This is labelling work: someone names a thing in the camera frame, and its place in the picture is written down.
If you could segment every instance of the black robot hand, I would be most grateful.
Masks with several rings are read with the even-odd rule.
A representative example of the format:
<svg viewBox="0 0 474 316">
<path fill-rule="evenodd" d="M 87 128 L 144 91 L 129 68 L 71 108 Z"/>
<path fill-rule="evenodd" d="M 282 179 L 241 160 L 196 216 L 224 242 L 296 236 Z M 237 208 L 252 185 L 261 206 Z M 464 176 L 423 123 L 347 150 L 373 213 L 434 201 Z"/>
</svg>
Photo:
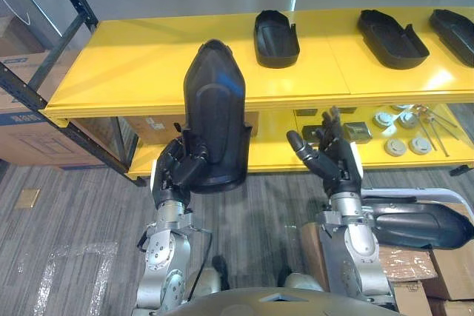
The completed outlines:
<svg viewBox="0 0 474 316">
<path fill-rule="evenodd" d="M 344 139 L 337 108 L 323 113 L 322 126 L 322 130 L 316 133 L 319 150 L 311 148 L 295 131 L 287 133 L 291 147 L 311 172 L 323 178 L 324 191 L 328 196 L 338 192 L 360 194 L 361 176 L 350 144 Z"/>
</svg>

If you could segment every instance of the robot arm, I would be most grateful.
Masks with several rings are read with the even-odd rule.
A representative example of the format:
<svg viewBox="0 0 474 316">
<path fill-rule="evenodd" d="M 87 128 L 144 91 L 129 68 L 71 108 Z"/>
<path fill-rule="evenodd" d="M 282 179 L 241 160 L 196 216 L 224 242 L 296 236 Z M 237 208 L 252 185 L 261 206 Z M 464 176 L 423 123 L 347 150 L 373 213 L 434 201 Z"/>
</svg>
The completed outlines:
<svg viewBox="0 0 474 316">
<path fill-rule="evenodd" d="M 244 100 L 244 79 L 230 48 L 217 40 L 203 44 L 184 79 L 186 125 L 153 163 L 157 212 L 138 244 L 144 251 L 148 241 L 134 316 L 160 315 L 183 301 L 187 238 L 193 231 L 209 232 L 193 224 L 190 193 L 222 192 L 245 180 L 252 127 L 244 123 Z"/>
<path fill-rule="evenodd" d="M 332 284 L 338 283 L 347 296 L 378 305 L 394 304 L 378 259 L 378 241 L 371 219 L 362 209 L 361 167 L 343 137 L 336 108 L 323 114 L 322 126 L 323 130 L 317 132 L 319 150 L 295 131 L 289 131 L 287 138 L 308 169 L 323 179 L 324 191 L 330 199 L 331 210 L 320 212 L 316 218 L 324 231 L 323 239 L 330 245 L 333 263 L 328 266 L 332 267 L 328 275 Z"/>
</svg>

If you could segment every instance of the plastic sheet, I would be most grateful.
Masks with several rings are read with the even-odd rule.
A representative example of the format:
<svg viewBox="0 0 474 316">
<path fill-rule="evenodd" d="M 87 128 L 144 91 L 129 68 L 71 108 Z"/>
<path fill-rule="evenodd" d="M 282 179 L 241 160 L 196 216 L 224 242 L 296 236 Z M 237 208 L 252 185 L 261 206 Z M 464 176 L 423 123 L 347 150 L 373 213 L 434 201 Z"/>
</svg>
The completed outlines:
<svg viewBox="0 0 474 316">
<path fill-rule="evenodd" d="M 33 315 L 42 316 L 46 311 L 47 300 L 50 296 L 50 290 L 51 286 L 53 285 L 54 274 L 59 259 L 65 257 L 81 257 L 87 253 L 93 253 L 101 257 L 101 265 L 96 276 L 96 282 L 94 284 L 92 297 L 90 299 L 89 311 L 87 314 L 90 316 L 99 316 L 105 290 L 107 288 L 110 270 L 112 269 L 113 260 L 117 254 L 117 249 L 118 244 L 116 242 L 92 243 L 78 247 L 60 246 L 54 249 L 54 251 L 50 253 L 46 267 L 43 271 L 43 277 L 41 278 L 36 304 L 33 309 Z"/>
<path fill-rule="evenodd" d="M 390 281 L 412 281 L 438 276 L 430 254 L 425 251 L 380 246 L 379 259 Z"/>
</svg>

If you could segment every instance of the shelf board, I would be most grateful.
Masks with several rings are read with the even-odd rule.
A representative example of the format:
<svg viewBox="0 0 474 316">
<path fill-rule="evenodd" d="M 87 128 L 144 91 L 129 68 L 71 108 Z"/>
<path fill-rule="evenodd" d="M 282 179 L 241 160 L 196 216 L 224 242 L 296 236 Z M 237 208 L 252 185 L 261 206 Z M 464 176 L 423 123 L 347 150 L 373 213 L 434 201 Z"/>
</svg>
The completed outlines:
<svg viewBox="0 0 474 316">
<path fill-rule="evenodd" d="M 451 9 L 474 19 L 473 8 Z M 472 101 L 474 70 L 430 29 L 433 8 L 381 11 L 403 25 L 413 23 L 431 52 L 424 63 L 410 70 L 379 64 L 356 28 L 360 9 L 288 14 L 301 52 L 295 65 L 277 70 L 256 61 L 255 13 L 103 21 L 43 112 L 56 122 L 183 113 L 184 76 L 210 38 L 233 51 L 246 81 L 247 111 Z"/>
<path fill-rule="evenodd" d="M 401 157 L 388 155 L 384 150 L 384 144 L 389 138 L 399 138 L 406 145 L 411 138 L 424 134 L 420 128 L 406 130 L 395 123 L 387 130 L 378 128 L 372 117 L 378 111 L 398 112 L 390 107 L 359 107 L 353 114 L 342 114 L 342 122 L 365 121 L 373 135 L 373 139 L 367 144 L 359 144 L 358 151 L 361 155 L 362 164 L 365 169 L 378 168 L 403 168 L 403 167 L 425 167 L 432 165 L 456 165 L 471 164 L 474 162 L 474 145 L 461 128 L 447 105 L 437 104 L 431 106 L 436 113 L 449 119 L 458 128 L 450 129 L 459 137 L 459 141 L 438 128 L 438 134 L 447 148 L 449 157 L 445 157 L 439 143 L 435 139 L 429 127 L 428 131 L 434 140 L 437 151 L 432 150 L 427 155 L 416 155 L 407 148 L 407 152 Z M 304 125 L 321 123 L 321 112 L 316 116 L 295 117 L 292 110 L 261 111 L 258 125 L 258 134 L 252 138 L 249 151 L 249 172 L 285 172 L 305 171 L 306 167 L 297 159 L 286 140 L 288 130 L 301 132 Z M 135 179 L 138 176 L 149 176 L 153 159 L 157 159 L 164 145 L 146 145 L 139 142 L 135 157 L 127 175 Z"/>
</svg>

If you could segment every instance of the box label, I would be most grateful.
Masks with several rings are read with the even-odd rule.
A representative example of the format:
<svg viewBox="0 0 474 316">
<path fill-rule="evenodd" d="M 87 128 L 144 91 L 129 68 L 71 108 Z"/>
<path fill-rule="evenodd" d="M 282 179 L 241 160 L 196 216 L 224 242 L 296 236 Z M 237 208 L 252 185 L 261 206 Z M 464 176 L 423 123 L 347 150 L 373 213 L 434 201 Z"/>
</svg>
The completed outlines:
<svg viewBox="0 0 474 316">
<path fill-rule="evenodd" d="M 0 126 L 35 124 L 46 122 L 46 118 L 31 111 L 0 114 Z"/>
</svg>

